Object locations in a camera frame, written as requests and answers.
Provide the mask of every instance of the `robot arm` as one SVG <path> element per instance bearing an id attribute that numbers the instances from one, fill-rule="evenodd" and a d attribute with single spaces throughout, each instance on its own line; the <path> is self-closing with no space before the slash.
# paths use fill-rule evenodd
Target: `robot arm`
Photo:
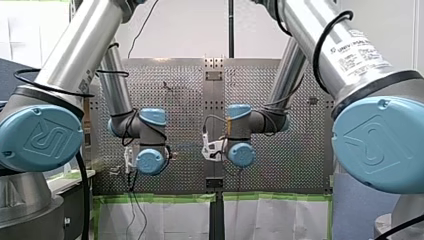
<path id="1" fill-rule="evenodd" d="M 17 88 L 0 113 L 0 165 L 16 172 L 43 172 L 69 162 L 83 138 L 82 97 L 102 58 L 103 70 L 121 70 L 116 45 L 118 26 L 137 3 L 130 0 L 84 1 L 33 85 Z M 133 110 L 126 82 L 101 73 L 111 113 L 109 129 L 121 138 L 140 138 L 137 167 L 154 175 L 165 165 L 165 113 Z"/>
<path id="2" fill-rule="evenodd" d="M 386 61 L 332 0 L 279 0 L 278 11 L 274 0 L 256 2 L 281 16 L 334 98 L 332 142 L 342 166 L 377 190 L 423 193 L 423 77 Z"/>

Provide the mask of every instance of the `pegboard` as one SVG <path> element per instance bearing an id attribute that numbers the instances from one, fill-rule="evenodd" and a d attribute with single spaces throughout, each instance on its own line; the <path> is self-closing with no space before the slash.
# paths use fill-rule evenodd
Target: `pegboard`
<path id="1" fill-rule="evenodd" d="M 131 59 L 123 64 L 130 73 L 127 82 L 133 107 L 165 109 L 167 144 L 178 153 L 177 160 L 161 175 L 139 175 L 135 190 L 204 193 L 208 166 L 201 154 L 204 59 Z M 225 91 L 222 89 L 225 106 L 247 103 L 259 108 L 268 98 L 278 65 L 279 60 L 225 59 Z M 96 195 L 123 193 L 128 191 L 127 178 L 122 174 L 124 148 L 121 139 L 112 137 L 107 131 L 109 112 L 101 86 L 93 84 L 91 91 L 96 94 L 91 102 L 92 159 L 97 171 L 93 191 Z M 318 102 L 309 104 L 314 99 Z M 329 130 L 326 126 L 331 111 L 329 103 L 308 69 L 293 100 L 290 129 L 272 138 L 253 135 L 256 163 L 238 176 L 237 169 L 225 162 L 230 174 L 224 172 L 223 190 L 325 193 L 329 189 L 332 166 L 331 157 L 328 157 L 331 154 L 325 154 L 327 143 L 324 139 L 325 130 Z M 110 169 L 116 167 L 121 167 L 121 174 L 110 173 Z"/>

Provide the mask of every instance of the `white wall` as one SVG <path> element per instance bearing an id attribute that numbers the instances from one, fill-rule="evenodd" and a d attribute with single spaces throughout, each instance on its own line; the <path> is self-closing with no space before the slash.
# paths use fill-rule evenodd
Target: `white wall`
<path id="1" fill-rule="evenodd" d="M 127 57 L 132 39 L 153 0 L 139 6 L 116 39 Z M 281 58 L 288 38 L 262 5 L 235 0 L 235 57 Z M 159 0 L 132 58 L 201 58 L 228 56 L 228 1 Z"/>
<path id="2" fill-rule="evenodd" d="M 0 58 L 39 68 L 68 26 L 66 2 L 0 1 Z"/>

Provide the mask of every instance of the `blue joint cover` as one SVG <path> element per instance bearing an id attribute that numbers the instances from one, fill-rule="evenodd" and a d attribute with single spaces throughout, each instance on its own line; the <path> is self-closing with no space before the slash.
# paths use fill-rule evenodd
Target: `blue joint cover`
<path id="1" fill-rule="evenodd" d="M 253 164 L 256 152 L 248 143 L 237 143 L 228 152 L 228 159 L 236 166 L 245 168 Z"/>
<path id="2" fill-rule="evenodd" d="M 144 175 L 160 173 L 165 164 L 162 154 L 155 149 L 145 149 L 137 156 L 137 169 Z"/>
<path id="3" fill-rule="evenodd" d="M 424 104 L 369 97 L 348 106 L 333 126 L 333 148 L 358 181 L 380 191 L 424 193 Z"/>
<path id="4" fill-rule="evenodd" d="M 110 134 L 112 134 L 112 136 L 119 137 L 118 134 L 116 134 L 115 130 L 113 130 L 112 119 L 109 119 L 109 121 L 107 122 L 107 130 Z"/>
<path id="5" fill-rule="evenodd" d="M 141 120 L 154 125 L 166 125 L 165 110 L 161 108 L 143 108 L 139 113 L 139 117 L 141 118 Z"/>
<path id="6" fill-rule="evenodd" d="M 18 172 L 44 172 L 69 162 L 83 140 L 80 120 L 54 105 L 34 105 L 0 123 L 0 164 Z"/>
<path id="7" fill-rule="evenodd" d="M 231 120 L 242 118 L 252 112 L 252 107 L 248 104 L 232 104 L 228 106 L 228 116 Z"/>

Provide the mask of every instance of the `black cable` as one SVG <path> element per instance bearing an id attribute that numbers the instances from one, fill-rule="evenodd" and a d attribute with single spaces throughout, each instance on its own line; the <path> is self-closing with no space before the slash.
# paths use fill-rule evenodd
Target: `black cable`
<path id="1" fill-rule="evenodd" d="M 147 228 L 147 216 L 146 216 L 146 213 L 143 211 L 143 209 L 141 209 L 141 207 L 140 207 L 140 203 L 138 202 L 138 199 L 137 199 L 137 196 L 135 195 L 135 183 L 136 183 L 136 181 L 137 181 L 137 177 L 138 177 L 138 171 L 136 171 L 135 172 L 135 176 L 134 176 L 134 178 L 133 178 L 133 182 L 132 182 L 132 186 L 131 186 L 131 188 L 130 188 L 130 195 L 131 195 L 131 193 L 133 194 L 133 197 L 134 197 L 134 199 L 135 199 L 135 202 L 137 203 L 137 206 L 138 206 L 138 209 L 140 210 L 140 212 L 141 212 L 141 214 L 143 215 L 143 217 L 144 217 L 144 222 L 145 222 L 145 224 L 144 224 L 144 227 L 143 227 L 143 229 L 141 230 L 141 232 L 140 232 L 140 235 L 138 236 L 138 239 L 140 239 L 141 238 L 141 236 L 143 235 L 143 233 L 144 233 L 144 231 L 146 231 L 146 228 Z"/>
<path id="2" fill-rule="evenodd" d="M 156 0 L 155 3 L 153 3 L 152 8 L 150 9 L 149 14 L 146 17 L 146 20 L 144 20 L 143 25 L 140 28 L 140 31 L 138 31 L 137 35 L 135 36 L 135 38 L 133 39 L 130 51 L 128 51 L 128 58 L 131 57 L 131 52 L 134 49 L 135 46 L 135 42 L 137 41 L 138 37 L 140 37 L 141 33 L 143 32 L 144 27 L 146 26 L 147 21 L 149 20 L 150 16 L 152 15 L 153 10 L 155 9 L 156 4 L 159 2 L 159 0 Z"/>
<path id="3" fill-rule="evenodd" d="M 147 127 L 149 127 L 150 129 L 152 129 L 153 131 L 155 131 L 156 133 L 158 133 L 159 135 L 161 135 L 165 141 L 168 140 L 168 137 L 165 135 L 165 133 L 159 131 L 158 129 L 154 128 L 150 123 L 145 122 L 144 120 L 141 119 L 141 121 L 147 125 Z"/>
<path id="4" fill-rule="evenodd" d="M 322 32 L 321 37 L 318 39 L 317 45 L 314 50 L 314 55 L 312 57 L 312 68 L 314 71 L 315 80 L 317 81 L 321 89 L 326 93 L 328 93 L 328 90 L 327 90 L 327 87 L 325 87 L 324 85 L 321 72 L 319 71 L 319 56 L 321 54 L 324 42 L 327 39 L 327 36 L 333 30 L 334 26 L 336 26 L 338 23 L 346 19 L 348 20 L 353 19 L 352 11 L 344 11 L 340 13 L 336 18 L 334 18 L 330 23 L 328 23 L 328 25 L 324 28 L 324 31 Z"/>
<path id="5" fill-rule="evenodd" d="M 78 167 L 81 172 L 82 188 L 84 192 L 84 225 L 82 229 L 81 240 L 89 240 L 90 230 L 90 186 L 88 183 L 87 170 L 85 169 L 84 160 L 81 156 L 81 152 L 78 151 L 76 155 Z"/>
<path id="6" fill-rule="evenodd" d="M 282 20 L 280 17 L 280 13 L 278 11 L 278 0 L 274 0 L 274 11 L 275 11 L 275 19 L 277 20 L 278 27 L 280 27 L 281 31 L 283 31 L 285 34 L 291 37 L 292 34 L 281 23 Z"/>
<path id="7" fill-rule="evenodd" d="M 128 231 L 130 229 L 130 227 L 133 225 L 134 220 L 135 220 L 135 212 L 134 212 L 134 204 L 132 202 L 132 197 L 131 197 L 131 173 L 129 172 L 127 175 L 127 186 L 128 186 L 128 195 L 130 197 L 130 203 L 131 203 L 131 212 L 132 212 L 132 218 L 130 221 L 130 224 L 128 224 L 127 229 L 125 230 L 125 239 L 128 240 Z"/>
<path id="8" fill-rule="evenodd" d="M 405 228 L 408 228 L 408 227 L 410 227 L 410 226 L 412 226 L 414 224 L 423 222 L 423 221 L 424 221 L 424 214 L 423 215 L 420 215 L 420 216 L 418 216 L 416 218 L 413 218 L 413 219 L 411 219 L 411 220 L 409 220 L 407 222 L 404 222 L 404 223 L 400 224 L 399 226 L 396 226 L 396 227 L 390 229 L 389 231 L 387 231 L 387 232 L 381 234 L 380 236 L 378 236 L 375 240 L 387 240 L 387 238 L 389 236 L 391 236 L 391 235 L 393 235 L 393 234 L 395 234 L 397 232 L 400 232 L 400 231 L 404 230 Z"/>
<path id="9" fill-rule="evenodd" d="M 124 134 L 122 135 L 121 144 L 124 147 L 130 145 L 134 141 L 134 138 L 131 138 L 130 141 L 125 142 L 125 139 L 127 138 L 127 136 L 129 136 L 128 130 L 130 129 L 130 126 L 131 126 L 132 122 L 134 121 L 135 116 L 137 116 L 138 109 L 137 108 L 133 108 L 133 112 L 134 112 L 133 115 L 131 116 L 130 119 L 127 120 L 127 123 L 125 124 L 125 131 L 124 131 Z"/>
<path id="10" fill-rule="evenodd" d="M 264 108 L 266 108 L 266 106 L 272 106 L 272 105 L 276 105 L 276 104 L 278 104 L 278 103 L 281 103 L 281 102 L 283 102 L 283 101 L 286 101 L 287 99 L 289 99 L 291 96 L 293 96 L 296 92 L 297 92 L 297 90 L 299 90 L 299 88 L 300 88 L 300 86 L 302 85 L 302 82 L 303 82 L 303 79 L 304 79 L 304 75 L 302 76 L 302 78 L 300 79 L 300 81 L 299 81 L 299 83 L 296 85 L 296 87 L 294 87 L 293 89 L 292 89 L 292 91 L 289 93 L 289 94 L 287 94 L 287 96 L 285 96 L 285 97 L 283 97 L 283 98 L 281 98 L 281 99 L 279 99 L 279 100 L 277 100 L 277 101 L 275 101 L 275 102 L 271 102 L 271 103 L 266 103 L 266 104 L 264 104 Z"/>
<path id="11" fill-rule="evenodd" d="M 140 232 L 140 235 L 138 235 L 138 238 L 137 238 L 137 240 L 140 240 L 141 236 L 143 235 L 144 231 L 146 231 L 146 228 L 147 228 L 147 216 L 146 216 L 146 213 L 143 211 L 143 209 L 141 209 L 140 203 L 138 202 L 138 199 L 135 196 L 134 192 L 133 192 L 133 195 L 134 195 L 134 198 L 135 198 L 135 202 L 137 203 L 138 209 L 140 210 L 141 214 L 143 214 L 143 217 L 144 217 L 144 226 L 143 226 L 143 229 Z"/>
<path id="12" fill-rule="evenodd" d="M 109 45 L 109 47 L 108 47 L 107 49 L 111 49 L 111 48 L 113 48 L 113 47 L 117 47 L 117 48 L 119 48 L 119 43 L 114 42 L 114 43 L 110 44 L 110 45 Z"/>
<path id="13" fill-rule="evenodd" d="M 71 96 L 77 96 L 77 97 L 86 97 L 86 98 L 91 98 L 94 97 L 94 95 L 92 94 L 84 94 L 84 93 L 75 93 L 75 92 L 68 92 L 59 88 L 52 88 L 52 87 L 48 87 L 46 85 L 42 85 L 42 84 L 38 84 L 36 82 L 33 82 L 31 80 L 26 79 L 25 77 L 22 77 L 21 74 L 24 73 L 35 73 L 35 72 L 40 72 L 40 69 L 37 68 L 33 68 L 33 69 L 20 69 L 17 70 L 16 72 L 13 73 L 13 76 L 18 79 L 19 81 L 22 81 L 26 84 L 30 84 L 34 87 L 37 87 L 39 89 L 45 90 L 45 91 L 52 91 L 52 92 L 57 92 L 57 93 L 62 93 L 62 94 L 66 94 L 66 95 L 71 95 Z"/>
<path id="14" fill-rule="evenodd" d="M 99 69 L 96 72 L 97 73 L 105 73 L 105 74 L 118 74 L 118 75 L 121 75 L 124 78 L 127 78 L 127 77 L 130 76 L 130 73 L 126 72 L 126 71 L 110 71 L 110 70 L 100 70 Z"/>

